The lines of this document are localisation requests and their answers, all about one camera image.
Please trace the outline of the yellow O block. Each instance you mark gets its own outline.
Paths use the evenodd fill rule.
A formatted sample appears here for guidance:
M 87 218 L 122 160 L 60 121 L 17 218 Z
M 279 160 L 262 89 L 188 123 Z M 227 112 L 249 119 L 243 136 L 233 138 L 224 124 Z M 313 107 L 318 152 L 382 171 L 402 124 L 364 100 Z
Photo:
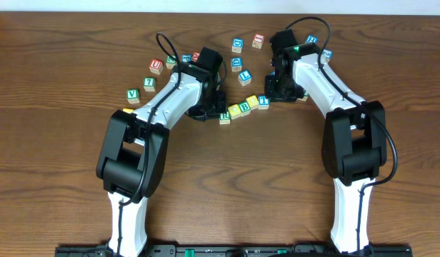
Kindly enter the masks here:
M 251 110 L 257 109 L 259 107 L 259 100 L 256 95 L 247 97 L 246 102 Z
M 234 104 L 228 107 L 230 119 L 234 120 L 241 117 L 241 109 L 238 104 Z

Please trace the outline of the green B block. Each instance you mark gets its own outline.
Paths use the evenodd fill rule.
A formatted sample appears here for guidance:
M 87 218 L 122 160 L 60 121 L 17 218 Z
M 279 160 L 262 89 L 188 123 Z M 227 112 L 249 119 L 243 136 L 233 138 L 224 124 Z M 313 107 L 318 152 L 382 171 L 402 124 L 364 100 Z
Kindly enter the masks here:
M 239 103 L 238 106 L 241 111 L 241 116 L 246 116 L 251 113 L 251 107 L 247 101 L 243 101 L 243 102 Z

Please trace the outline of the green R block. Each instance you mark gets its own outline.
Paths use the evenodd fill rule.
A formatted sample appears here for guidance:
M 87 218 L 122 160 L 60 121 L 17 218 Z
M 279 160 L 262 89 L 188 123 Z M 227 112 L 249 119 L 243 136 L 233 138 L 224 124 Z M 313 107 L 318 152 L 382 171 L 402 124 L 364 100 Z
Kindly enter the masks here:
M 230 116 L 230 113 L 228 111 L 225 112 L 225 113 L 220 114 L 219 123 L 221 125 L 230 124 L 231 123 L 231 116 Z

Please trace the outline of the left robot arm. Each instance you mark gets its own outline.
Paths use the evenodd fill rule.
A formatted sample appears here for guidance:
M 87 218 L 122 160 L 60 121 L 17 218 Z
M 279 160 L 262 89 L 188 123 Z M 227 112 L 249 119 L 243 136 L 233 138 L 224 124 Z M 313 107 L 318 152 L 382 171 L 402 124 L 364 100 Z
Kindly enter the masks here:
M 139 256 L 144 250 L 146 207 L 164 172 L 170 130 L 184 114 L 205 121 L 223 112 L 222 65 L 181 63 L 150 102 L 111 116 L 96 166 L 113 211 L 110 256 Z

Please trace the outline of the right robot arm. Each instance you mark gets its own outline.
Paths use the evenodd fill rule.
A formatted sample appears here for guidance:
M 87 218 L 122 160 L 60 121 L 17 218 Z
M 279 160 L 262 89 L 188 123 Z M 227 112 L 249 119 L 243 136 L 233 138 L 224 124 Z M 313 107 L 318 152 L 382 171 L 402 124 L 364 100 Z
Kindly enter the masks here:
M 367 102 L 334 73 L 314 43 L 272 43 L 266 77 L 274 101 L 308 94 L 325 118 L 321 157 L 334 180 L 335 212 L 331 241 L 339 253 L 365 254 L 372 188 L 386 162 L 386 137 L 380 129 L 384 107 Z

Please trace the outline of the blue T block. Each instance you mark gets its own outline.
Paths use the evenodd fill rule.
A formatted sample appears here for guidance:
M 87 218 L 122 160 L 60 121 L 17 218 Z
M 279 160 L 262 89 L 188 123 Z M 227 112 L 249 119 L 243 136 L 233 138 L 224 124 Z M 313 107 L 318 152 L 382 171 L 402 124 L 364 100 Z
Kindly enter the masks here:
M 268 109 L 270 107 L 270 100 L 265 95 L 260 95 L 258 97 L 259 100 L 259 109 Z

